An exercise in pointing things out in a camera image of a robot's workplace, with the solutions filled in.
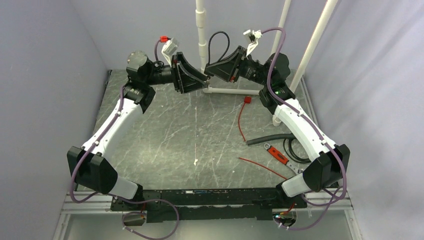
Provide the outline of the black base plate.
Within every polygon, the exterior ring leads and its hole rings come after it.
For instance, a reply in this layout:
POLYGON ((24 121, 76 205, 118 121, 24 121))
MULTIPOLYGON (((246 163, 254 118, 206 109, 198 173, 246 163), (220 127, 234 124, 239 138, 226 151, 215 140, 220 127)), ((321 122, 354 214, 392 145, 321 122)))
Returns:
POLYGON ((113 212, 144 212, 147 223, 180 219, 256 219, 268 221, 278 211, 305 209, 301 196, 287 197, 280 187, 144 190, 146 203, 113 199, 113 212))

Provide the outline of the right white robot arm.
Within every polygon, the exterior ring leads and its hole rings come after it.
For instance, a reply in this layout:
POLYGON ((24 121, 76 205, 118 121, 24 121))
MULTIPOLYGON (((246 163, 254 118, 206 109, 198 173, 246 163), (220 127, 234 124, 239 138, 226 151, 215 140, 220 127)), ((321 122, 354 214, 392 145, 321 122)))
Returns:
POLYGON ((306 151, 311 162, 309 166, 278 185, 281 190, 275 194, 275 200, 280 207, 287 208, 296 196, 309 191, 319 192, 339 180, 342 180, 341 196, 346 195, 350 150, 345 144, 331 140, 302 109, 286 84, 291 70, 285 54, 274 53, 261 64, 239 46, 229 56, 206 64, 204 72, 226 82, 245 78, 262 85, 259 91, 262 105, 288 127, 306 151))

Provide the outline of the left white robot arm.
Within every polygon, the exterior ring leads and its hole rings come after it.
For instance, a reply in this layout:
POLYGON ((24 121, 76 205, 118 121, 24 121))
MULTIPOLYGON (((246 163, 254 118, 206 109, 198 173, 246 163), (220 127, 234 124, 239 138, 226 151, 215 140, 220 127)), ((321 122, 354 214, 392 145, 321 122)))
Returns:
POLYGON ((207 87, 208 77, 191 66, 182 52, 171 56, 170 63, 152 61, 137 50, 127 59, 128 81, 119 90, 119 99, 112 113, 81 147, 67 152, 71 183, 97 193, 124 198, 131 210, 144 203, 143 187, 119 176, 108 159, 128 129, 152 103, 156 94, 153 86, 173 84, 179 93, 189 93, 207 87))

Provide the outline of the white PVC pipe frame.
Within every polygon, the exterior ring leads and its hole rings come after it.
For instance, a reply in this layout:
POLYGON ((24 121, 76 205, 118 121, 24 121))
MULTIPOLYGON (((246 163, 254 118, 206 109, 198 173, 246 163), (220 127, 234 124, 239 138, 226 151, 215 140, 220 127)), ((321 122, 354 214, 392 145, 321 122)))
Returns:
POLYGON ((286 32, 282 26, 271 27, 265 30, 247 30, 243 34, 247 37, 249 42, 247 47, 238 46, 237 49, 229 56, 222 56, 216 62, 208 62, 205 65, 204 73, 209 76, 218 77, 227 82, 236 82, 239 77, 246 78, 250 81, 264 85, 264 88, 256 93, 260 96, 261 102, 271 114, 275 115, 277 106, 285 101, 285 105, 291 108, 288 104, 288 100, 294 100, 293 95, 296 90, 301 77, 306 71, 306 67, 321 39, 321 36, 332 16, 334 9, 336 8, 337 0, 328 0, 325 3, 323 11, 316 24, 314 32, 310 38, 304 55, 300 61, 298 69, 294 75, 293 81, 290 87, 287 87, 284 83, 285 78, 289 74, 289 67, 286 64, 284 69, 280 71, 284 76, 277 75, 274 64, 278 62, 278 59, 284 59, 288 63, 288 59, 285 55, 280 55, 280 50, 285 42, 286 32), (265 65, 261 65, 258 62, 250 59, 250 54, 259 44, 263 34, 271 31, 278 31, 280 34, 276 35, 274 41, 278 43, 275 47, 274 52, 269 57, 265 65))

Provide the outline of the black cable lock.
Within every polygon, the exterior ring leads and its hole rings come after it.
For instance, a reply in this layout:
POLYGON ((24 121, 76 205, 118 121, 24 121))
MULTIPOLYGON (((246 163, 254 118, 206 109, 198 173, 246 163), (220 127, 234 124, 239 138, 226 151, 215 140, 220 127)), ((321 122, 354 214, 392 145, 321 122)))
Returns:
POLYGON ((219 61, 223 60, 223 58, 226 56, 226 54, 229 51, 229 48, 231 46, 231 38, 229 34, 226 31, 218 30, 214 32, 207 41, 207 62, 204 67, 204 73, 207 73, 207 68, 211 64, 218 63, 219 61), (218 42, 213 43, 214 39, 221 35, 221 37, 218 37, 218 42), (220 54, 218 54, 217 51, 212 50, 213 47, 218 47, 222 50, 220 54))

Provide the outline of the red handled tool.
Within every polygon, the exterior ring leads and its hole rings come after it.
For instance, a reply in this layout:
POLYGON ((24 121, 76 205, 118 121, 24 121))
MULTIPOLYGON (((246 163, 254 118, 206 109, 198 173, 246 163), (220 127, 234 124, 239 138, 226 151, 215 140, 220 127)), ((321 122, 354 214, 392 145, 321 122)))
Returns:
POLYGON ((291 169, 296 175, 301 174, 303 172, 302 168, 299 168, 293 164, 291 160, 289 160, 286 156, 284 156, 279 150, 277 150, 274 146, 269 143, 264 144, 264 148, 266 151, 272 155, 277 161, 291 169))

